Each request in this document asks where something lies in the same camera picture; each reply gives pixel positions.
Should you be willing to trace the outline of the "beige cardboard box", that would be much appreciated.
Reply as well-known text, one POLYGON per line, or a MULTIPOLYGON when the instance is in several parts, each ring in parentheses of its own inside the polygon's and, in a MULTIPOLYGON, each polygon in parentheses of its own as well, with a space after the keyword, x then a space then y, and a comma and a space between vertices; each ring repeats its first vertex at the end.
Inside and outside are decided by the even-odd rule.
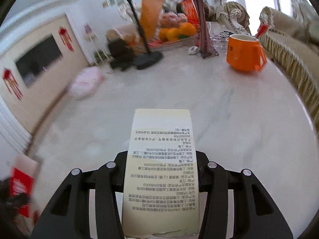
POLYGON ((189 110, 137 109, 125 166, 122 229, 129 238, 183 237, 200 227, 189 110))

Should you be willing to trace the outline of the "red carton near edge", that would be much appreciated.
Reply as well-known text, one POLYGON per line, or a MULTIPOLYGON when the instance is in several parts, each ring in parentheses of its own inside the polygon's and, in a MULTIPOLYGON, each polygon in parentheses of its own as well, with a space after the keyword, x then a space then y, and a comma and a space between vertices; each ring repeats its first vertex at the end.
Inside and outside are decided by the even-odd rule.
POLYGON ((9 195, 26 194, 31 200, 40 164, 26 155, 18 154, 11 169, 9 195))

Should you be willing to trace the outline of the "pink tissue pack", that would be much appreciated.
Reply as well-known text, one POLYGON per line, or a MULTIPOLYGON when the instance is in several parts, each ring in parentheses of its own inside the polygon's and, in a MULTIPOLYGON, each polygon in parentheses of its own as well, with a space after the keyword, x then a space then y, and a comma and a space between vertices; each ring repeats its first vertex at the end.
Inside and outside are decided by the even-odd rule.
POLYGON ((96 92, 104 79, 104 74, 98 66, 84 68, 70 83, 68 93, 77 100, 90 97, 96 92))

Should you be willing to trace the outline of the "orange mug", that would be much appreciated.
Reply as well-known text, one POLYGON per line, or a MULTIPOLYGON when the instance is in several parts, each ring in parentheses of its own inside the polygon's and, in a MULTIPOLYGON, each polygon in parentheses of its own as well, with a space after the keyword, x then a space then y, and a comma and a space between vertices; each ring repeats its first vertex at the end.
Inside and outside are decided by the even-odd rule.
POLYGON ((226 62, 236 71, 261 71, 267 63, 260 41, 248 35, 233 34, 228 39, 226 62))

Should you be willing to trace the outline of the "black box stack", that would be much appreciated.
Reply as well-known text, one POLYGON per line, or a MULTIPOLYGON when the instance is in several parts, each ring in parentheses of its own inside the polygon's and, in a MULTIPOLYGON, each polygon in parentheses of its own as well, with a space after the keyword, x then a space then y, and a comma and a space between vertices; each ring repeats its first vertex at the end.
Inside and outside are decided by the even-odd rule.
POLYGON ((112 57, 110 66, 113 70, 125 71, 132 66, 135 54, 126 41, 121 38, 112 40, 109 42, 108 48, 112 57))

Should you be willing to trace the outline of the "purple glass vase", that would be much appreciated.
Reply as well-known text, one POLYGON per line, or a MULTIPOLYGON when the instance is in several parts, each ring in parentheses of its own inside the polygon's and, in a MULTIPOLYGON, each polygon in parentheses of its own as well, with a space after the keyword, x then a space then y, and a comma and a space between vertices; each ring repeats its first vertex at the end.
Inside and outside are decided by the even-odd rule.
POLYGON ((200 40, 198 52, 203 59, 209 57, 218 56, 219 53, 214 48, 210 39, 209 30, 206 23, 205 11, 204 11, 204 0, 192 0, 195 5, 195 9, 198 15, 200 24, 200 40))

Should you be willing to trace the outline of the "ornate beige sofa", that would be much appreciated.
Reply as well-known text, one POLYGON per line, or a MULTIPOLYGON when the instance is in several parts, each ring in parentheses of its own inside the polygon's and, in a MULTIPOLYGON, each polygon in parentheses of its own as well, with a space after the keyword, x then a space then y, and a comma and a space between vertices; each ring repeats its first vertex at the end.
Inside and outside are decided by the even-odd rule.
MULTIPOLYGON (((181 12, 181 1, 164 0, 168 10, 181 12)), ((267 31, 259 38, 269 59, 290 80, 318 128, 318 17, 304 22, 271 8, 267 0, 203 0, 202 15, 234 34, 253 36, 260 26, 250 28, 250 17, 258 12, 267 31)))

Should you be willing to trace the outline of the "black phone stand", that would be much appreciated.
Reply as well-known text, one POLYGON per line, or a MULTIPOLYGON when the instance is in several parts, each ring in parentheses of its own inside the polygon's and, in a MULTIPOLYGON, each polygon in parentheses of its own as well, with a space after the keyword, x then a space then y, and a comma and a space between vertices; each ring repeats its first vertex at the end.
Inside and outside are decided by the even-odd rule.
POLYGON ((135 59, 133 60, 133 65, 136 67, 137 70, 144 70, 160 62, 163 58, 163 53, 161 53, 160 51, 151 52, 132 0, 127 0, 127 2, 134 16, 138 33, 140 34, 140 37, 142 38, 144 47, 146 49, 146 53, 142 53, 135 57, 135 59))

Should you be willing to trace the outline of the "fruit tray with oranges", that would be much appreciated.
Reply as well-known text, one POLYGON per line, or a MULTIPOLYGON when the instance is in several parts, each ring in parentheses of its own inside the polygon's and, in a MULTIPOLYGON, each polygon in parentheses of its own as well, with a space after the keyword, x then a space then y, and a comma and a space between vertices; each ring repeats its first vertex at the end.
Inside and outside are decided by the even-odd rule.
POLYGON ((199 30, 199 19, 197 15, 186 15, 183 13, 165 12, 159 16, 159 22, 153 38, 150 38, 150 48, 180 42, 193 37, 199 30))

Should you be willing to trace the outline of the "red snack bag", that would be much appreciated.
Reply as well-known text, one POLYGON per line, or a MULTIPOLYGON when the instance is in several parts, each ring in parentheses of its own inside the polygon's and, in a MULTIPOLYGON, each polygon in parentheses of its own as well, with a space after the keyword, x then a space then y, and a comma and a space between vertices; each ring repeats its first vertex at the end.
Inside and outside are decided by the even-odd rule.
POLYGON ((182 13, 186 15, 188 22, 194 25, 196 29, 199 29, 200 21, 193 0, 184 0, 179 4, 181 5, 182 13))

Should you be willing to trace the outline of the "orange paper bag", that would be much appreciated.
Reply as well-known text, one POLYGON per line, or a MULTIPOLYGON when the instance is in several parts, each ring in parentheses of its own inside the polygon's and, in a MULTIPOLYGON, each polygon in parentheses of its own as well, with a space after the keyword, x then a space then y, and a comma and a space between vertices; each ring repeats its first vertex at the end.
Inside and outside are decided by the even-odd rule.
POLYGON ((142 0, 140 24, 146 40, 155 36, 164 0, 142 0))

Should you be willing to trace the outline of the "wall television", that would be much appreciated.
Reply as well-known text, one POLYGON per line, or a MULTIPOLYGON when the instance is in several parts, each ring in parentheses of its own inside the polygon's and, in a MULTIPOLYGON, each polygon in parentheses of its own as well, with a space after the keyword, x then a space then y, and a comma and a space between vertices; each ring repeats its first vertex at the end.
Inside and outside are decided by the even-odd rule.
POLYGON ((42 72, 63 57, 53 35, 44 37, 29 51, 15 61, 26 87, 30 87, 42 72))

